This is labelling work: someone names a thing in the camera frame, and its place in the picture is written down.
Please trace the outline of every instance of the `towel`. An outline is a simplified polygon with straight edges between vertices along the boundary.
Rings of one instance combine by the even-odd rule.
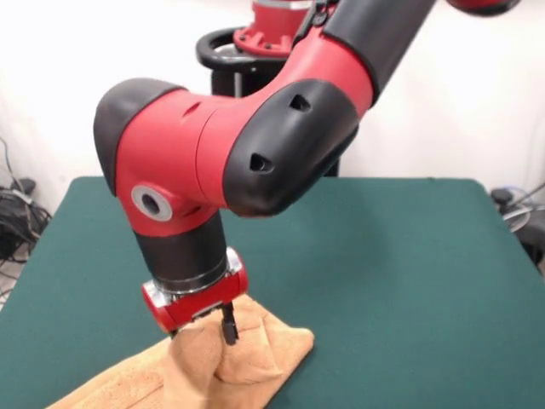
[[[239,340],[227,346],[221,311],[186,325],[107,369],[49,409],[260,409],[312,350],[314,335],[293,328],[243,295],[233,301]]]

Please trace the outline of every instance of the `black cable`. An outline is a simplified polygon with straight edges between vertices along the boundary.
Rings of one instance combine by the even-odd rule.
[[[0,275],[5,277],[6,279],[14,279],[15,281],[17,281],[19,279],[18,277],[15,277],[14,275],[5,273],[4,271],[0,271]]]
[[[4,147],[7,172],[13,179],[11,187],[0,187],[0,267],[6,262],[26,264],[34,246],[49,225],[52,216],[25,194],[25,189],[14,176],[9,162],[7,142],[0,136]],[[0,275],[14,281],[18,277],[0,271]],[[0,288],[0,298],[12,291]]]

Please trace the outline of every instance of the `green table cover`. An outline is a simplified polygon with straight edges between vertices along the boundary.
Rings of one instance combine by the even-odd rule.
[[[323,179],[223,214],[250,295],[313,352],[271,408],[545,407],[545,288],[474,181]],[[0,312],[0,407],[41,408],[164,338],[102,178],[77,179]]]

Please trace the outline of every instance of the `red robot arm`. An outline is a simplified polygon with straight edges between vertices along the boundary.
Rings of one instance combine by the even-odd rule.
[[[448,2],[469,14],[493,16],[509,11],[520,3],[520,0],[448,0]]]
[[[105,94],[96,150],[152,273],[142,290],[165,331],[221,308],[226,341],[236,341],[231,300],[248,281],[227,248],[219,209],[274,216],[297,201],[349,146],[433,4],[316,0],[280,73],[244,98],[195,95],[148,78]],[[235,42],[244,35],[252,32],[238,32]],[[274,41],[285,53],[282,38]]]

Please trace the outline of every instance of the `vent hole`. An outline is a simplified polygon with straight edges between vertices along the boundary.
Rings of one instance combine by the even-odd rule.
[[[159,214],[159,205],[149,194],[142,195],[142,204],[151,215],[156,216]]]
[[[202,207],[201,206],[197,206],[197,207],[193,207],[192,209],[190,209],[184,216],[190,216],[190,215],[194,215],[195,213],[197,213],[199,210],[201,210]]]
[[[259,153],[254,153],[250,159],[250,170],[252,172],[269,173],[273,171],[273,162],[262,157]]]
[[[190,113],[195,112],[195,110],[198,108],[199,105],[201,105],[200,102],[195,102],[193,105],[191,105],[189,108],[187,108],[187,110],[184,112],[184,114],[182,115],[182,117],[186,117],[186,116],[189,115]]]
[[[308,112],[310,111],[310,102],[307,101],[307,99],[303,95],[297,94],[293,97],[293,100],[291,100],[290,107],[295,109],[296,111],[301,112]]]

